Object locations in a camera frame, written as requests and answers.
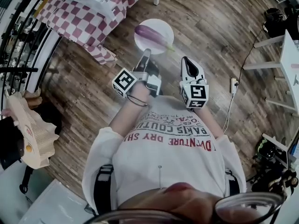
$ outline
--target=floor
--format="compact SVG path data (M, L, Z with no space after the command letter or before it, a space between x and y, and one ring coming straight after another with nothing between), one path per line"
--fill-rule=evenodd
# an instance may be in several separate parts
M204 68L210 94L208 107L223 126L231 99L230 79L238 78L252 44L267 36L261 31L263 12L277 7L274 0L140 0L126 19L107 37L105 47L118 61L98 65L77 44L62 39L50 61L42 91L63 115L63 130L48 172L83 197L81 180L90 146L100 128L109 124L123 100L111 80L122 67L132 69L141 52L134 43L134 27L159 18L171 25L175 52L153 56L163 78L163 92L178 93L180 60L189 56ZM279 45L253 49L246 63L279 58ZM286 99L287 85L274 80L277 69L243 71L226 134L235 143L246 176L252 173L255 145L262 133L290 141L299 119L265 97Z

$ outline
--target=eyeglasses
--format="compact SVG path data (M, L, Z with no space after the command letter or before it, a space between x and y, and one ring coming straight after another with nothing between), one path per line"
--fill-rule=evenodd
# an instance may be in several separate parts
M258 224L270 218L273 224L283 204L274 193L249 192L225 197L214 206L215 224ZM161 210L115 210L94 217L85 224L191 224L187 217Z

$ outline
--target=electrical outlet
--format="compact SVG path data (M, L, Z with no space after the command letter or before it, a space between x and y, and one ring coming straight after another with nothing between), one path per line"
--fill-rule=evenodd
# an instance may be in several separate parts
M238 85L239 81L237 81L236 78L230 79L230 92L232 93L232 95L235 95L235 93L237 92Z

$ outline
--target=bracelet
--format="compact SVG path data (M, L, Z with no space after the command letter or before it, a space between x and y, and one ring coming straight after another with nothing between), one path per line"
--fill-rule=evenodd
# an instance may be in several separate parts
M135 98L134 96L131 96L131 95L127 95L127 98L129 101L131 101L133 104L137 105L137 106L140 106L140 107L146 107L148 106L149 104L148 103L145 103L143 102L142 100L139 100L137 98Z

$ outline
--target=checkered tablecloth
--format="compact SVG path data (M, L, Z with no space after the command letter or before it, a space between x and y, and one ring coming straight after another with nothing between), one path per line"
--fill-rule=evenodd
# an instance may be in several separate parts
M138 0L106 0L114 21L72 0L48 0L36 17L49 28L83 46L100 64L115 61L115 54L102 46L106 36L126 17Z

